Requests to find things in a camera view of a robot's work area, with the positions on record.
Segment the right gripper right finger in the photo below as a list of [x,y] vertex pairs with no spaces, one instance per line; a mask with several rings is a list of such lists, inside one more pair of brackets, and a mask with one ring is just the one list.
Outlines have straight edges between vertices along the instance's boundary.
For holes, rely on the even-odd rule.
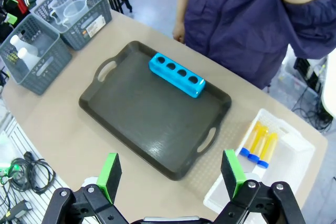
[[214,223],[244,223],[250,213],[261,214],[266,223],[305,223],[287,182],[266,186],[247,179],[234,150],[224,150],[220,167],[229,202]]

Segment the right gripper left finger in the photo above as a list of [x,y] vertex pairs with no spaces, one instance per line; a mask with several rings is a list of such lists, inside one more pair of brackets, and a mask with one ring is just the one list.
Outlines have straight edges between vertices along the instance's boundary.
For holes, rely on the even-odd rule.
[[114,205],[121,175],[119,155],[108,154],[95,183],[77,191],[65,187],[54,191],[42,223],[82,223],[88,217],[98,223],[127,223]]

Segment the person's right hand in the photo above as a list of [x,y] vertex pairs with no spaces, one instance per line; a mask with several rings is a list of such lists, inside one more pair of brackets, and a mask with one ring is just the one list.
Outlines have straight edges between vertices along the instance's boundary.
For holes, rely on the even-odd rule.
[[183,22],[176,22],[173,28],[173,39],[185,44],[185,27]]

